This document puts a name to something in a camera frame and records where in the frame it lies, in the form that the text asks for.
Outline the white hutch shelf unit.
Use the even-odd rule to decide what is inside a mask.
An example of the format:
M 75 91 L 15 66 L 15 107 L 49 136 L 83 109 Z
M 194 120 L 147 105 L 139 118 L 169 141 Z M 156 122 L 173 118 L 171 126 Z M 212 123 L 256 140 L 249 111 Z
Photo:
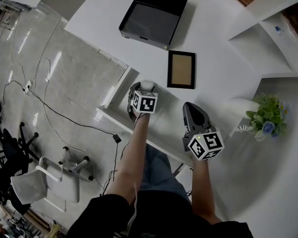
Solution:
M 274 23 L 284 27 L 277 9 L 253 16 L 251 10 L 242 8 L 231 20 L 225 38 L 262 74 L 255 94 L 277 94 L 290 105 L 287 131 L 260 142 L 248 133 L 235 132 L 224 151 L 209 161 L 209 168 L 223 216 L 247 222 L 257 238 L 297 238 L 298 68 L 280 50 Z

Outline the person's right forearm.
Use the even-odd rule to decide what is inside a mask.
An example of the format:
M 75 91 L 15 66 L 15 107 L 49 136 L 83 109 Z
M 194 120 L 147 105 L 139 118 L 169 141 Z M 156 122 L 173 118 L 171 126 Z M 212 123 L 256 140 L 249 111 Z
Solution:
M 215 213 L 215 202 L 207 160 L 193 160 L 191 198 L 195 215 L 204 218 L 212 225 L 222 222 Z

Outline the white swivel chair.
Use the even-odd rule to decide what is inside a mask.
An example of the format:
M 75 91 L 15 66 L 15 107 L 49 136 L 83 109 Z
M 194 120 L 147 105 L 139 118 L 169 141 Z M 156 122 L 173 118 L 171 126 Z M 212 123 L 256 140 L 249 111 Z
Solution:
M 32 204 L 44 199 L 61 212 L 66 212 L 67 203 L 79 203 L 80 182 L 91 182 L 93 176 L 81 175 L 81 170 L 91 166 L 85 156 L 80 163 L 71 162 L 68 147 L 63 148 L 63 158 L 55 163 L 46 157 L 31 172 L 10 178 L 12 188 L 21 204 Z

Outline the black office chair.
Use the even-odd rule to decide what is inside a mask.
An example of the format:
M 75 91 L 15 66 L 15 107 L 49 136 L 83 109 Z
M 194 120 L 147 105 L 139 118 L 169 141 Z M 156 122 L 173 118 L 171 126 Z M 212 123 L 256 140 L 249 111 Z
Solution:
M 26 142 L 23 127 L 24 122 L 19 124 L 20 137 L 14 138 L 10 135 L 8 130 L 0 128 L 0 154 L 3 153 L 6 162 L 3 162 L 3 156 L 0 159 L 1 167 L 10 175 L 15 176 L 16 173 L 21 172 L 25 174 L 28 172 L 28 166 L 33 162 L 33 159 L 39 161 L 39 157 L 30 149 L 31 143 L 39 137 L 37 132 Z

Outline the person's blue jeans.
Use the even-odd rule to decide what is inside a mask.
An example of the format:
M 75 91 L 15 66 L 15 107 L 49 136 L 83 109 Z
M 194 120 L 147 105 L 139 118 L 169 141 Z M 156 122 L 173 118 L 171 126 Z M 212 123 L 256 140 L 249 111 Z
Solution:
M 171 171 L 167 155 L 147 144 L 140 191 L 149 190 L 175 193 L 190 202 L 183 185 Z

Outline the white power strip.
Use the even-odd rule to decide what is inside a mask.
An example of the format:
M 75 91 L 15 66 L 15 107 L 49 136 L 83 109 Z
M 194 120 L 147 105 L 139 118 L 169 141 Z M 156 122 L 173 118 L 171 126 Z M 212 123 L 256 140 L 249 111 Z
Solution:
M 25 95 L 30 96 L 32 94 L 32 92 L 30 91 L 30 88 L 32 86 L 32 81 L 28 80 L 28 82 L 26 83 L 26 85 L 23 87 L 23 93 Z

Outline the black open box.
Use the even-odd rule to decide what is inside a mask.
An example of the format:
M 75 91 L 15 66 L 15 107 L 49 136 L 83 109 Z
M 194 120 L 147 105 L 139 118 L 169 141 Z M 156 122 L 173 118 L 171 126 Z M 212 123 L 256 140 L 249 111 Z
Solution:
M 119 31 L 133 39 L 168 50 L 188 0 L 133 0 Z

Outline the white vase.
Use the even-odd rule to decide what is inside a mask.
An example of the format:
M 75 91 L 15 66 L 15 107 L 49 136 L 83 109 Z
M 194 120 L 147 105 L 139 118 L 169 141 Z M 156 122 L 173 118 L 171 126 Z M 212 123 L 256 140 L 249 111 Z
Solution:
M 233 136 L 235 132 L 253 132 L 252 125 L 240 125 L 242 119 L 251 120 L 253 115 L 258 111 L 259 104 L 244 98 L 233 98 L 226 103 L 225 110 L 229 119 L 230 132 Z

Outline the black picture frame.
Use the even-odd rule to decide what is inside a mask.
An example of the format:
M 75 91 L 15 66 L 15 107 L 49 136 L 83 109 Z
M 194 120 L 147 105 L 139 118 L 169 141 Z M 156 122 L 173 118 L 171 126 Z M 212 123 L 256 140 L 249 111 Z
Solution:
M 195 89 L 195 77 L 195 53 L 182 51 L 168 52 L 168 88 Z

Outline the person's black shirt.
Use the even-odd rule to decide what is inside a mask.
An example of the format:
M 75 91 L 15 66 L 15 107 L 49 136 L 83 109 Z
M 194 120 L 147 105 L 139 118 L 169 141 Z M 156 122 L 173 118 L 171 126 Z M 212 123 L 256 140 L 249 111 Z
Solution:
M 167 191 L 140 191 L 136 205 L 119 195 L 90 200 L 67 238 L 253 238 L 246 223 L 210 224 L 188 200 Z

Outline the artificial flower bouquet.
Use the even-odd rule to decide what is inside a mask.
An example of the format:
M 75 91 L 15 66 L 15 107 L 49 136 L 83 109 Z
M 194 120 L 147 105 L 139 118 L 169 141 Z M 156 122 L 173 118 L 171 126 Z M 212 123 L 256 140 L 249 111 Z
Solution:
M 269 136 L 275 138 L 286 132 L 288 105 L 281 102 L 278 95 L 260 93 L 252 101 L 259 104 L 259 109 L 253 115 L 248 125 L 253 126 L 254 131 L 249 133 L 257 141 L 262 141 Z

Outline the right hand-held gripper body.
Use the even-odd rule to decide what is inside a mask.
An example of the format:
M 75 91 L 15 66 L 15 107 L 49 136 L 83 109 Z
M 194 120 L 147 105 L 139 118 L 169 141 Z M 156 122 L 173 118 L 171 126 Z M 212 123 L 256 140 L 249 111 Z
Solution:
M 199 107 L 193 103 L 186 102 L 183 105 L 183 119 L 186 127 L 185 135 L 182 137 L 185 152 L 191 152 L 199 161 L 215 157 L 224 149 L 221 133 L 211 123 L 208 114 L 204 111 L 205 123 L 194 124 L 191 117 L 191 106 Z

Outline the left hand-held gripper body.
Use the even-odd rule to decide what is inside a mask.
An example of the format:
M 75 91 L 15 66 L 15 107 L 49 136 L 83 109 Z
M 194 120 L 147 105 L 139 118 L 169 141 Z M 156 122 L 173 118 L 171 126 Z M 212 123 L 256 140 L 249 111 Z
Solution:
M 131 121 L 135 121 L 136 113 L 153 114 L 156 109 L 158 94 L 135 90 L 129 93 L 127 112 Z

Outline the person's left forearm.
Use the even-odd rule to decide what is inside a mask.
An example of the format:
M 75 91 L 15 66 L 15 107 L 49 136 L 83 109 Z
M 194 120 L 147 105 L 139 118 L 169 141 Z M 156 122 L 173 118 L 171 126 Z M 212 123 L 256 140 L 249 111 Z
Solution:
M 149 114 L 140 114 L 134 126 L 132 137 L 126 146 L 123 157 L 108 194 L 119 195 L 131 204 L 141 186 L 149 125 Z

